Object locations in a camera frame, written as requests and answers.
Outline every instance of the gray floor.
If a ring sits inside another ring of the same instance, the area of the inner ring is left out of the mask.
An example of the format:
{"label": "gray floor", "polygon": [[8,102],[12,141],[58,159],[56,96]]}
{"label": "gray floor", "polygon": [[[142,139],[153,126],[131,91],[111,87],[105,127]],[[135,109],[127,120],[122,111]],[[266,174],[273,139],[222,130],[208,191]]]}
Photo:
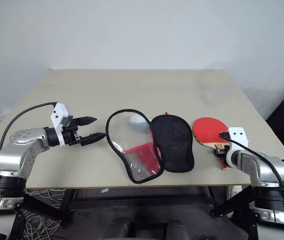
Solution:
{"label": "gray floor", "polygon": [[[131,196],[131,195],[162,195],[199,193],[206,194],[204,187],[161,187],[161,188],[110,188],[108,192],[101,193],[100,189],[86,190],[86,197],[100,196]],[[79,191],[78,198],[82,199],[83,192]],[[54,235],[69,240],[96,240],[103,229],[114,218],[129,217],[136,223],[166,223],[170,219],[179,219],[187,227],[192,240],[201,239],[203,236],[210,240],[246,240],[247,234],[235,226],[228,217],[213,220],[209,216],[211,205],[174,205],[153,207],[128,207],[128,208],[102,208],[81,209],[74,213],[74,222],[68,229],[60,228]],[[139,237],[162,238],[162,230],[138,231]]]}

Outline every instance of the table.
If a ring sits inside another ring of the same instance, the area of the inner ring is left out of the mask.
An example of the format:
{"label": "table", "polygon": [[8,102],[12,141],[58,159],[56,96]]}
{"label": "table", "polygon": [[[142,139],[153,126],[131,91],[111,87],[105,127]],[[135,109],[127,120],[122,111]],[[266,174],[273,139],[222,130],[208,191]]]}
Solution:
{"label": "table", "polygon": [[[284,159],[284,146],[255,110],[234,80],[222,70],[50,70],[24,95],[0,124],[0,137],[8,122],[31,106],[59,101],[74,117],[98,120],[80,127],[87,136],[104,132],[107,118],[120,109],[136,109],[149,117],[168,112],[190,125],[200,117],[213,117],[229,127],[243,127],[249,147]],[[33,110],[19,118],[8,136],[23,128],[52,126],[52,107]],[[238,170],[221,170],[212,149],[193,141],[195,167],[186,173],[164,173],[143,184],[132,183],[122,160],[106,138],[81,147],[53,147],[38,155],[27,188],[110,188],[135,186],[219,186],[249,184]]]}

